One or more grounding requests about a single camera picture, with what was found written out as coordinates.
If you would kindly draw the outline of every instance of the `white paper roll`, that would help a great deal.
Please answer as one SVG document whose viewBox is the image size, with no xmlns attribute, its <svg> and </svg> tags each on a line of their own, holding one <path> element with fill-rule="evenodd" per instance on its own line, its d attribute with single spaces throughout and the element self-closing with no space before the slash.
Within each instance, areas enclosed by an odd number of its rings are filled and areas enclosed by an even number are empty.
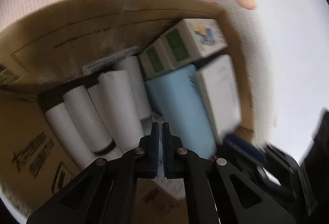
<svg viewBox="0 0 329 224">
<path fill-rule="evenodd" d="M 99 84 L 88 88 L 87 91 L 107 131 L 111 134 L 111 118 L 105 111 L 104 102 L 101 98 Z"/>
<path fill-rule="evenodd" d="M 146 89 L 137 56 L 129 56 L 114 65 L 115 70 L 128 70 L 130 84 L 133 89 L 138 117 L 140 120 L 151 116 L 151 107 L 147 99 Z"/>
<path fill-rule="evenodd" d="M 127 70 L 109 71 L 98 77 L 111 134 L 123 153 L 138 147 L 143 137 Z"/>
<path fill-rule="evenodd" d="M 97 156 L 97 158 L 103 157 L 105 158 L 107 161 L 113 160 L 113 159 L 117 159 L 120 158 L 123 155 L 122 151 L 119 149 L 118 146 L 114 147 L 114 149 L 105 154 L 105 155 L 101 155 L 101 156 Z"/>
<path fill-rule="evenodd" d="M 44 115 L 57 140 L 77 166 L 85 169 L 96 159 L 81 137 L 65 103 L 54 106 Z"/>
<path fill-rule="evenodd" d="M 64 96 L 65 105 L 80 134 L 94 153 L 112 143 L 112 137 L 102 122 L 85 86 L 76 87 Z"/>
</svg>

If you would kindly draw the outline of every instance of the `black band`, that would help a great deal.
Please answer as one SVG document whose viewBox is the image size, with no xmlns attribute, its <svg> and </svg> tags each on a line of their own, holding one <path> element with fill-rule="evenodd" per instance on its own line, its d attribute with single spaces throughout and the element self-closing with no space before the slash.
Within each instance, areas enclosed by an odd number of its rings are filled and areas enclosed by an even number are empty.
<svg viewBox="0 0 329 224">
<path fill-rule="evenodd" d="M 103 150 L 99 151 L 99 152 L 96 152 L 94 153 L 95 155 L 105 155 L 109 152 L 111 152 L 114 147 L 116 147 L 116 142 L 114 140 L 112 140 L 112 142 Z"/>
</svg>

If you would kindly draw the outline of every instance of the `silver rivet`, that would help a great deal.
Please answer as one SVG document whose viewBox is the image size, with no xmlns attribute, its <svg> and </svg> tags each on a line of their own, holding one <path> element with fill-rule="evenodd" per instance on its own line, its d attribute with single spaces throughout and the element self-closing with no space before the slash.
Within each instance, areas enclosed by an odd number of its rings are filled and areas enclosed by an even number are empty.
<svg viewBox="0 0 329 224">
<path fill-rule="evenodd" d="M 95 164 L 99 167 L 101 167 L 102 165 L 105 165 L 107 162 L 107 160 L 105 158 L 97 158 L 95 161 Z"/>
<path fill-rule="evenodd" d="M 227 164 L 227 161 L 224 158 L 218 158 L 216 162 L 219 165 L 226 165 Z"/>
<path fill-rule="evenodd" d="M 140 155 L 140 154 L 144 153 L 144 149 L 138 147 L 138 148 L 135 148 L 134 152 L 135 152 L 136 154 Z"/>
<path fill-rule="evenodd" d="M 180 155 L 184 155 L 187 153 L 187 149 L 185 148 L 178 148 L 177 149 L 177 153 L 179 153 Z"/>
</svg>

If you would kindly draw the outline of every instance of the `triangular cutout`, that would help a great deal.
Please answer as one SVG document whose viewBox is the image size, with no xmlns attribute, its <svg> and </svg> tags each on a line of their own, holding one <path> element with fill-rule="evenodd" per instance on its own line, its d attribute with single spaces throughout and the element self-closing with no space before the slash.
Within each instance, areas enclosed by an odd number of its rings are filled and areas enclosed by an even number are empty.
<svg viewBox="0 0 329 224">
<path fill-rule="evenodd" d="M 262 201 L 262 199 L 236 175 L 230 175 L 230 180 L 243 208 L 248 209 Z"/>
<path fill-rule="evenodd" d="M 73 187 L 60 199 L 60 203 L 70 207 L 71 209 L 78 209 L 88 190 L 92 178 L 93 177 L 90 175 L 85 177 L 77 186 Z"/>
</svg>

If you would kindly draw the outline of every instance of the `blue plastic roll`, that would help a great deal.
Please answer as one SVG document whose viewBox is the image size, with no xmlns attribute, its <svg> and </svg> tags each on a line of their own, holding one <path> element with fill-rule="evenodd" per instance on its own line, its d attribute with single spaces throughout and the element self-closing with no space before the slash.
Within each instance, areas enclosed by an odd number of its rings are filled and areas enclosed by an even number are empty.
<svg viewBox="0 0 329 224">
<path fill-rule="evenodd" d="M 172 135 L 183 147 L 210 158 L 216 151 L 213 132 L 195 80 L 196 68 L 188 65 L 147 80 L 147 88 L 169 122 Z"/>
</svg>

